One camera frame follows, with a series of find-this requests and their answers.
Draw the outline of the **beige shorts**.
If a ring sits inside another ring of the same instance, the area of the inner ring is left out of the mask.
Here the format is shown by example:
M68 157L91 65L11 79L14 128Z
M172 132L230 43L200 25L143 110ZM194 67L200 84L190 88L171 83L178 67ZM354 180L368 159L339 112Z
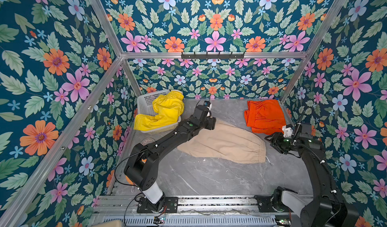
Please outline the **beige shorts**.
M242 164L266 161L266 144L261 138L222 120L216 122L213 130L202 129L177 149L194 157L222 158Z

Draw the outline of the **orange shorts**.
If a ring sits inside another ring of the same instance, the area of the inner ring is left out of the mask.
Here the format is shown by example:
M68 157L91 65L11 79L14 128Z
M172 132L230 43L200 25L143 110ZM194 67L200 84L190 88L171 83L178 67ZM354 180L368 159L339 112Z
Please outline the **orange shorts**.
M247 105L244 119L253 133L266 135L283 133L282 127L286 125L286 120L277 100L248 101Z

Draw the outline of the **yellow shorts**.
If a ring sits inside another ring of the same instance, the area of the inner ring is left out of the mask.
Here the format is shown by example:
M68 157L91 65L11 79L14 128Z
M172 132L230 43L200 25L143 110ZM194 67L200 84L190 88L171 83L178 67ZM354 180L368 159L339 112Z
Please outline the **yellow shorts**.
M176 123L178 117L184 111L183 99L183 93L178 90L171 90L167 95L160 95L152 103L156 115L148 116L137 114L134 129L138 131L149 131Z

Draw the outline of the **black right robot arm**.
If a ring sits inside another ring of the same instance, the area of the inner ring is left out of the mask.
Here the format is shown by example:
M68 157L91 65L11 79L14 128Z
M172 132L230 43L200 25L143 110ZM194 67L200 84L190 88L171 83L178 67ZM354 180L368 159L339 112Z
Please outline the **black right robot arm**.
M324 144L312 136L308 124L283 126L280 132L265 137L272 148L281 154L300 158L311 181L313 199L302 199L293 190L277 187L269 206L278 212L296 214L303 227L353 227L359 213L338 189L326 159Z

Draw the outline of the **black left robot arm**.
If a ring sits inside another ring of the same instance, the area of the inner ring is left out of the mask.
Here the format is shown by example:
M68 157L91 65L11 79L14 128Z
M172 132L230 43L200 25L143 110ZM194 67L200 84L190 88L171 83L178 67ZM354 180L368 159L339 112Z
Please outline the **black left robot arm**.
M149 144L138 143L134 146L124 174L152 205L161 205L165 197L157 184L159 163L178 146L197 136L201 130L215 129L216 118L212 117L211 107L209 101L197 105L193 114L179 122L167 135Z

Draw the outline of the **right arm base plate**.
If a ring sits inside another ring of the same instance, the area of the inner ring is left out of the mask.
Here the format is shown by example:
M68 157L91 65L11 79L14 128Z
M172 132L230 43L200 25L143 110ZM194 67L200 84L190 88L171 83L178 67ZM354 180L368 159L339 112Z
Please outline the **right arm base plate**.
M254 199L257 201L257 206L259 212L262 213L283 213L283 212L292 212L292 210L285 206L283 203L280 203L278 197L271 196L263 196L263 195L255 195Z

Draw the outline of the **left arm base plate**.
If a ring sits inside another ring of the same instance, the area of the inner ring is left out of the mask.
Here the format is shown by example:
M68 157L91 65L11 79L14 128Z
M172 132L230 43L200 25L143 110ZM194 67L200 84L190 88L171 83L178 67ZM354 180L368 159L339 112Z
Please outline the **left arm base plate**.
M153 204L146 197L141 197L137 207L137 213L177 213L178 197L163 196Z

